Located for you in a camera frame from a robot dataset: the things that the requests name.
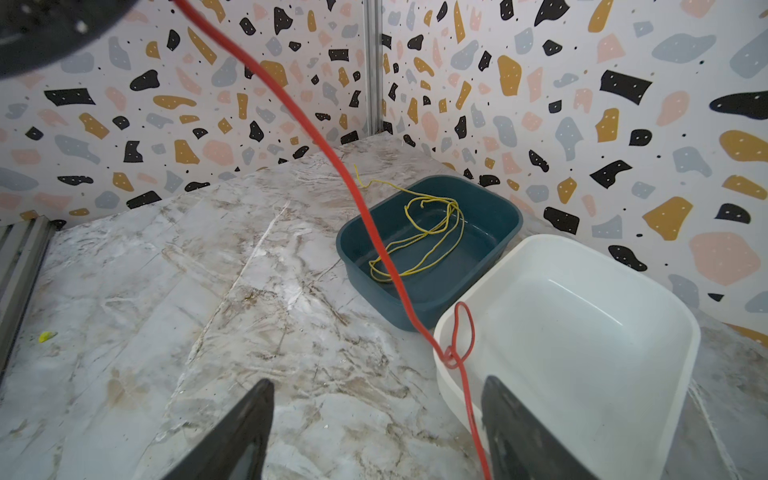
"black object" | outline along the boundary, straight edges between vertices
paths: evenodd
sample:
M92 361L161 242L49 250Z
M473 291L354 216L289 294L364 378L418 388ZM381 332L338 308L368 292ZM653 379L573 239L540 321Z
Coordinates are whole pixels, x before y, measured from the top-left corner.
M274 410L275 385L261 379L163 480L227 480L243 454L250 458L238 480L260 479Z
M482 390L495 480L597 480L495 376Z
M0 78L57 61L95 40L136 0L3 0Z

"gray spot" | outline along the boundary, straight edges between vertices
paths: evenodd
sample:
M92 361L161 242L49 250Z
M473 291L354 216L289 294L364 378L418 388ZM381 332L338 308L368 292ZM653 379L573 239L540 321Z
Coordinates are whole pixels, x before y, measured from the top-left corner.
M730 59L730 67L740 77L752 78L768 65L768 30L757 35Z
M464 157L464 161L465 162L472 163L472 164L477 164L477 161L472 156L472 152L469 151L468 148L465 148L464 150L462 150L462 157Z
M243 150L243 163L245 165L250 165L250 161L253 160L254 154L256 154L256 151L253 149L253 147L248 147Z
M565 150L565 161L574 160L576 158L576 144L584 140L574 119L571 117L563 118L554 133L554 137L558 139Z
M634 27L634 36L637 38L648 35L654 30L654 24L650 22L635 22L632 26Z
M531 185L525 189L525 193L535 204L543 202L549 198L549 189L546 185Z
M110 37L109 44L109 61L117 68L123 70L131 69L131 59L128 57L128 52L120 48L117 37Z
M653 192L656 190L656 187L649 184L644 184L643 182L635 182L634 185L632 185L632 194L635 197L642 198L645 200L648 198Z
M472 113L472 124L475 125L475 128L480 128L485 126L485 117L483 117L482 112L477 109L475 104L472 104L472 106L469 108L469 110Z
M714 35L694 37L687 33L676 33L657 45L650 55L657 60L688 63L712 48L715 39Z
M592 225L592 236L595 238L621 238L621 215L617 215L605 223Z
M341 29L341 38L355 38L357 36L358 25L344 25Z
M518 55L525 55L533 48L533 28L528 27L515 35L515 50Z
M283 46L280 44L280 40L278 40L277 37L270 38L266 43L266 49L275 57L283 53Z
M752 300L746 303L744 309L749 313L768 312L768 291L760 292L752 297Z
M64 155L84 158L85 160L92 161L96 165L101 162L99 157L88 151L88 142L78 140L77 138L67 137L66 135L56 135L54 137L54 142Z
M37 187L38 181L19 172L0 167L0 187L9 190L23 191Z
M10 104L8 106L8 113L5 114L5 118L8 118L10 120L16 120L17 118L21 118L24 112L27 111L27 104Z
M172 124L173 122L170 118L161 117L158 114L147 114L147 123L157 128L162 128L166 124Z
M323 82L323 97L331 100L335 106L339 106L339 99L336 98L336 87L327 81Z
M515 127L512 125L512 120L509 117L501 115L493 117L493 124L498 130L498 141L507 147L518 146L518 136L515 135Z
M578 80L577 75L574 75L572 73L566 73L566 74L563 74L560 80L555 80L552 82L552 84L554 85L555 88L563 88L565 85L570 85L576 80Z
M179 185L181 185L181 179L179 177L176 177L179 179ZM96 200L94 200L94 204L96 205L96 208L105 208L107 210L112 210L120 203L120 197L115 192L110 192L109 190L105 191L98 197L96 197Z
M165 190L173 193L184 181L170 170L165 171Z
M674 166L678 173L697 171L709 177L712 175L712 169L706 161L701 157L701 154L696 148L682 147L672 152L672 158L674 159Z
M466 70L475 63L475 52L480 48L477 40L472 40L469 44L457 51L451 57L451 66L456 70Z
M229 57L224 61L223 65L216 70L214 76L210 78L210 83L212 83L214 87L229 87L235 80L237 80L236 66L237 60L235 60L235 57Z
M695 283L675 274L667 278L672 282L672 293L677 295L677 298L683 300L683 303L688 306L699 308L699 287Z
M271 124L272 122L275 121L275 118L277 118L277 115L272 113L272 111L267 110L266 108L262 109L262 108L256 107L256 113L262 118L262 120L264 120L268 124Z
M94 56L84 51L69 55L61 61L64 73L88 73L94 69Z

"black spot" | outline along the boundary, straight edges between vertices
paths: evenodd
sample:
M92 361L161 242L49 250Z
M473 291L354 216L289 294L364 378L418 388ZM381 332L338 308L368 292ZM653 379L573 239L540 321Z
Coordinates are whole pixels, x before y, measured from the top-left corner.
M528 159L531 160L531 165L534 167L540 167L544 173L549 172L549 164L533 150L528 151Z
M748 91L712 100L710 108L721 114L743 115L755 120L768 119L768 91Z
M165 46L168 47L168 50L173 51L176 50L176 47L178 47L180 43L181 37L175 30L171 29L168 32L168 43L165 44Z
M144 161L144 155L138 152L139 141L129 140L125 142L125 156L123 162L126 164L138 164Z
M544 20L557 20L565 15L570 7L565 0L544 0L536 14L536 20L533 26L542 23Z
M424 41L424 35L417 35L414 38L408 40L408 48L411 50L421 50L422 42Z
M245 35L253 35L256 33L256 29L253 27L253 24L250 22L248 17L243 17L243 19L240 20L240 28L243 29Z
M275 35L286 28L290 28L291 25L293 25L293 19L288 16L286 11L280 7L275 7Z
M352 100L349 101L349 106L352 108L358 108L360 106L360 99L358 98L360 95L360 90L355 90L355 93L352 94Z
M645 147L650 143L650 140L653 138L653 136L654 135L650 132L650 130L644 130L642 128L632 130L632 133L629 134L629 145L633 145L635 147Z
M512 0L502 0L499 7L502 10L502 20L509 20L515 16L515 9L512 8Z
M329 48L328 57L331 61L341 60L349 61L349 49L348 48Z
M341 145L348 144L349 142L354 142L359 140L357 137L357 130L350 131L346 135L342 135L341 137Z
M462 115L458 119L458 123L455 127L453 127L453 131L456 132L459 138L464 138L467 136L467 117L466 115Z
M261 127L255 120L250 122L250 135L248 136L259 142L264 139L264 132L261 131Z
M623 263L631 269L637 270L638 272L644 272L645 270L648 270L648 265L639 261L634 255L632 249L629 247L624 247L622 245L611 245L608 247L608 252L614 258L614 260L619 263Z
M148 88L159 88L160 82L157 79L157 70L147 70L143 74L134 78L131 82L131 90L142 91Z
M125 202L125 204L128 206L128 208L136 208L141 207L142 205L153 204L159 200L162 200L160 195L156 194L154 190L149 190L145 194L131 198L129 201Z
M192 190L197 190L198 188L207 187L208 185L210 185L210 182L204 182L204 183L190 182L187 184L186 187L184 187L184 191L191 192Z
M545 208L544 219L561 232L568 232L575 235L576 230L578 230L579 218L562 210L558 210L557 208Z
M640 104L651 82L616 71L606 70L600 79L600 89Z
M130 121L126 117L123 117L122 115L118 115L117 117L112 119L112 123L115 124L119 129L125 130L126 128L131 126Z
M310 148L309 148L309 147L307 147L306 145L304 145L304 146L303 146L303 147L301 147L299 150L297 150L297 151L293 152L293 158L294 158L294 159L299 159L299 158L303 157L303 156L304 156L304 154L305 154L306 152L308 152L308 151L310 151Z
M495 175L480 175L480 186L487 187L488 185L499 185L501 180Z
M556 53L560 53L560 51L563 49L563 46L557 43L556 41L547 40L544 42L544 44L541 46L544 49L544 53L551 57L552 55Z
M93 98L88 94L87 88L70 88L68 90L46 90L45 97L52 101L57 107L62 105L96 105Z
M27 130L27 133L25 133L25 135L27 137L30 137L32 140L40 140L41 138L43 138L43 132L41 132L35 127L32 127L29 130Z
M478 63L478 68L480 69L480 71L483 71L486 68L488 68L490 64L491 64L491 54L489 54L488 50L486 50L485 52L483 52L482 58L480 58L480 63Z
M717 216L715 218L741 223L749 223L752 221L752 217L748 211L734 204L720 205L720 211L717 212Z
M445 14L448 13L448 2L443 2L440 7L440 12L437 12L437 21L440 22Z
M90 177L84 177L82 175L71 175L66 177L56 177L59 181L64 182L67 185L71 185L73 187L78 186L79 184L92 184L94 183L94 179Z

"small yellow object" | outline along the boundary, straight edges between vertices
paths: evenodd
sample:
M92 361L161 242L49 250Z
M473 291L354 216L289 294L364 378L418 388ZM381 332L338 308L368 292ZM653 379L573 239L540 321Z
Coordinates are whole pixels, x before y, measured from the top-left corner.
M40 343L47 342L57 335L58 335L58 332L43 332L40 334L40 338L38 338L38 342Z

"yellow rope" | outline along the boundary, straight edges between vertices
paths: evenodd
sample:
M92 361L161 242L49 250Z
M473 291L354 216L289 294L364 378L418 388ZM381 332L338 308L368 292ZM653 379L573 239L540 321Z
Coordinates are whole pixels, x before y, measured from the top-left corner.
M415 198L411 199L411 201L409 201L408 204L404 207L404 210L406 211L406 217L408 217L408 220L411 222L411 225L413 225L414 228L416 228L421 233L417 233L413 237L391 242L389 245L386 246L386 251L390 255L392 255L392 253L396 252L397 250L410 247L411 245L418 242L419 240L426 238L428 235L436 235L438 233L445 234L442 236L440 241L436 243L435 246L433 246L429 252L427 252L424 258L422 258L422 261L418 262L416 265L412 266L411 268L403 272L400 272L400 276L411 276L416 273L423 272L424 270L432 268L433 266L440 263L444 258L446 258L448 254L451 253L456 248L456 246L458 246L458 243L462 241L462 237L464 237L464 224L465 224L464 214L462 212L462 209L458 207L458 202L456 200L450 197L435 197L434 195L420 194L419 192L406 190L405 188L398 187L397 185L394 185L394 184L391 184L390 182L385 182L382 180L371 180L370 182L368 182L367 185L364 185L362 183L362 180L360 180L360 173L357 171L357 165L355 165L355 175L357 175L357 181L360 183L361 188L368 188L371 186L373 182L376 182L379 184L389 185L392 188L396 188L397 190L400 190L402 192L406 192L407 194L411 194L415 196ZM439 203L445 204L445 218L443 218L437 225L430 228L429 230L425 230L424 228L421 228L413 220L413 218L411 218L411 214L408 212L409 208L414 202L420 202L419 206L421 208L424 208L425 204L430 204L432 202L439 202ZM453 227L450 227L449 229L451 215L455 215L456 222L453 223ZM434 262L430 263L429 265L422 266L427 261L429 256L432 255L435 252L435 250L437 250L438 247L440 247L440 245L445 241L445 239L448 238L448 235L450 235L451 232L453 232L453 230L456 230L456 227L458 227L459 225L461 225L462 228L459 232L456 243L453 244L453 247L451 247L450 250L442 254L440 258L438 258ZM375 260L371 260L368 262L368 265L371 267L371 278L373 278L375 281L380 283L391 282L392 277L388 273L382 272L381 270L376 268L376 264L380 262L381 259L382 257L377 257Z

